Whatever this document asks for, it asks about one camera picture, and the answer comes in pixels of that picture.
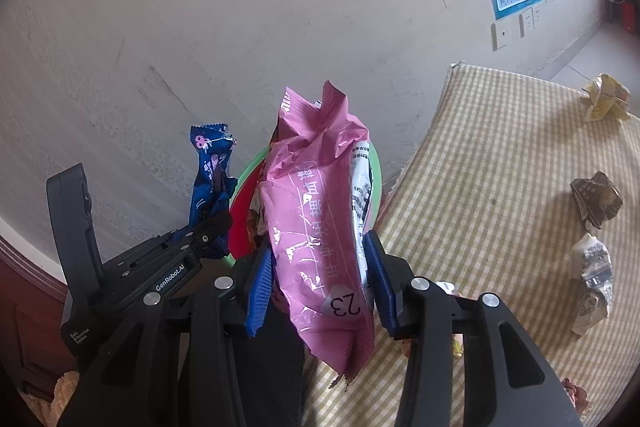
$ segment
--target wall switch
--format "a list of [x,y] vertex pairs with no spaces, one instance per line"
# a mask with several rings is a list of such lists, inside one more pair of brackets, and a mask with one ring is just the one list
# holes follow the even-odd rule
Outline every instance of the wall switch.
[[542,24],[542,15],[540,13],[540,5],[534,6],[533,11],[533,27],[537,28]]
[[494,38],[494,51],[511,42],[511,21],[508,18],[496,21],[492,24],[491,30]]
[[535,28],[533,25],[533,10],[529,8],[520,14],[520,36],[524,37],[533,28]]

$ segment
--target pink snack bag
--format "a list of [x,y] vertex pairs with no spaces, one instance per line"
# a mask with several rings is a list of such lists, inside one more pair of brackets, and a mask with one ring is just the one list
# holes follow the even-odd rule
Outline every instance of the pink snack bag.
[[356,258],[350,179],[351,148],[368,140],[369,131],[329,81],[321,107],[287,87],[277,131],[259,188],[280,289],[311,352],[349,382],[374,344]]

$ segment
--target snack package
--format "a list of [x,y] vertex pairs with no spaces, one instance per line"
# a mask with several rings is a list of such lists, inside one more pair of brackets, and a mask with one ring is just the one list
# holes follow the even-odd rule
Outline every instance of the snack package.
[[571,249],[571,277],[584,281],[578,314],[572,331],[584,335],[590,328],[609,317],[613,303],[613,270],[609,251],[602,241],[584,234]]
[[591,179],[576,178],[571,182],[571,190],[578,205],[580,221],[587,232],[591,227],[599,229],[604,221],[616,217],[622,206],[618,190],[601,171]]
[[585,115],[586,121],[602,120],[609,112],[619,120],[628,120],[631,94],[619,81],[606,73],[600,73],[583,88],[591,101]]
[[[278,128],[273,130],[269,146],[278,140]],[[260,166],[258,181],[264,179],[264,162]],[[254,195],[249,203],[249,211],[246,216],[246,235],[249,240],[249,247],[252,251],[257,251],[262,243],[262,239],[267,233],[267,223],[264,219],[264,205],[260,196],[260,187],[255,185]]]
[[373,309],[373,291],[367,280],[367,259],[362,247],[364,224],[367,220],[371,190],[373,188],[373,174],[369,164],[369,142],[355,142],[351,148],[351,163],[349,165],[351,179],[351,219],[353,221],[353,238],[355,241],[356,258],[360,270],[360,285],[367,300],[367,306]]
[[350,179],[353,147],[366,142],[369,131],[327,81],[321,107],[287,88],[277,132],[258,186],[278,283],[311,353],[348,382],[369,360],[374,342]]
[[[235,145],[226,123],[191,127],[191,143],[198,151],[198,174],[193,184],[189,229],[229,209],[229,201],[238,180],[226,174],[231,150]],[[226,235],[216,242],[228,254]]]

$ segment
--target crumpled wrapper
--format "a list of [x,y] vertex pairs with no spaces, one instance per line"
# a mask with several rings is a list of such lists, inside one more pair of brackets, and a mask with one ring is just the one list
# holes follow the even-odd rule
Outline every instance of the crumpled wrapper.
[[[460,295],[460,293],[456,292],[456,286],[451,283],[451,282],[446,282],[446,281],[436,281],[436,284],[438,286],[440,286],[440,288],[442,288],[444,291],[447,292],[447,294],[449,295],[457,295],[458,297],[462,297],[462,295]],[[408,358],[411,355],[411,339],[403,339],[400,342],[400,346],[402,347],[402,352],[404,353],[404,355]],[[462,340],[462,334],[461,333],[454,333],[453,334],[453,340],[452,340],[452,353],[453,353],[453,357],[455,359],[461,359],[462,355],[465,354],[465,346],[463,344],[463,340]]]
[[53,391],[54,398],[50,404],[30,394],[20,393],[20,395],[31,412],[37,416],[45,427],[56,427],[66,405],[71,400],[76,387],[78,387],[79,380],[80,375],[77,371],[68,371],[58,378]]
[[575,202],[580,212],[584,229],[590,224],[599,229],[603,221],[616,217],[622,206],[622,198],[615,185],[604,172],[598,171],[593,178],[578,178],[571,182]]
[[619,120],[628,120],[631,93],[619,81],[606,73],[600,73],[583,88],[591,101],[585,120],[602,120],[607,113]]
[[590,233],[584,234],[573,246],[571,256],[572,279],[584,282],[578,314],[571,330],[584,335],[609,317],[613,304],[613,269],[607,247]]
[[578,416],[582,417],[590,408],[590,402],[587,400],[587,392],[583,387],[575,385],[568,378],[562,380],[562,387],[564,387],[571,403],[574,404],[575,412],[578,413]]

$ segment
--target checkered mat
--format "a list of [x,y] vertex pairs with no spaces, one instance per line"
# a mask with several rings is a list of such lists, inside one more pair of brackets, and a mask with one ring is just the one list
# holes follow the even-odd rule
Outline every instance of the checkered mat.
[[[579,93],[544,80],[452,67],[430,131],[376,229],[387,253],[464,296],[497,293],[558,377],[589,393],[585,427],[609,411],[640,362],[640,120],[584,121]],[[582,232],[569,188],[602,170],[624,203],[598,237],[614,268],[613,313],[572,333],[580,285],[568,252]],[[393,425],[406,358],[376,319],[376,349],[345,390],[308,367],[305,426]],[[452,425],[462,423],[463,363],[454,361]]]

